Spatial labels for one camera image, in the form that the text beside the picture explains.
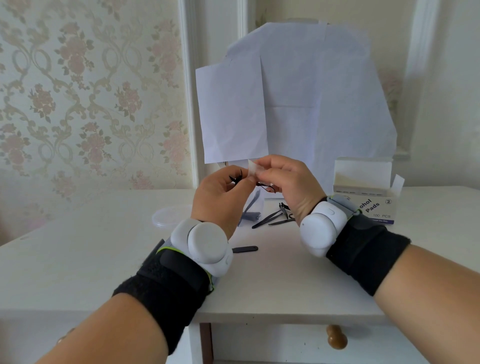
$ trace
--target hand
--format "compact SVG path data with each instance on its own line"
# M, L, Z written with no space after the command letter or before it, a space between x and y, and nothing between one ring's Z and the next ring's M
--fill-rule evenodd
M272 183L269 192L282 192L288 207L300 226L305 216L326 196L317 179L305 163L284 156L269 155L255 161L265 168L256 177L265 184Z
M240 171L243 180L235 186L230 176L236 178ZM217 224L230 239L257 182L253 176L247 176L245 168L228 166L205 177L193 197L191 218Z

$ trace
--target white paper sheet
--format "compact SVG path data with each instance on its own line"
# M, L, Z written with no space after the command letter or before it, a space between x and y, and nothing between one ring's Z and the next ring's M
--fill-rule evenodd
M325 23L267 23L227 51L228 59L258 56L270 153L305 162L328 194L337 157L393 156L396 130L363 34ZM251 158L244 142L243 153L227 160Z
M268 154L260 57L196 70L205 163Z

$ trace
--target black wrist brace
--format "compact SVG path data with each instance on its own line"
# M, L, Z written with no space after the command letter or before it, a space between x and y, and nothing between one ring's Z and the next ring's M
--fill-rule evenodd
M113 295L127 293L150 312L163 331L170 355L209 293L210 278L182 253L171 249L157 253L157 249Z
M348 220L326 256L373 296L408 244L409 238L359 214Z

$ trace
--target forearm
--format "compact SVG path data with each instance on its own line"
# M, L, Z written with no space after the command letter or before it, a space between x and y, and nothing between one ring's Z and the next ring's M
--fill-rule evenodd
M135 298L110 298L37 364L165 363L168 347L157 322Z
M374 297L431 363L480 358L480 274L411 245Z

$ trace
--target white table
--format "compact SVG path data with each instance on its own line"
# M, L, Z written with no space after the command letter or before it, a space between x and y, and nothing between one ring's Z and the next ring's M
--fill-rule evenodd
M0 247L3 327L25 319L49 322L52 317L67 326L86 317L136 272L161 238L169 236L171 231L152 225L152 214L162 207L189 204L193 194L193 190L112 192ZM267 201L265 214L277 204ZM479 211L477 190L404 188L392 230L480 271ZM356 282L327 259L309 255L299 239L295 223L239 228L232 245L257 245L259 250L235 255L230 271L194 321L388 324ZM5 345L0 340L0 351Z

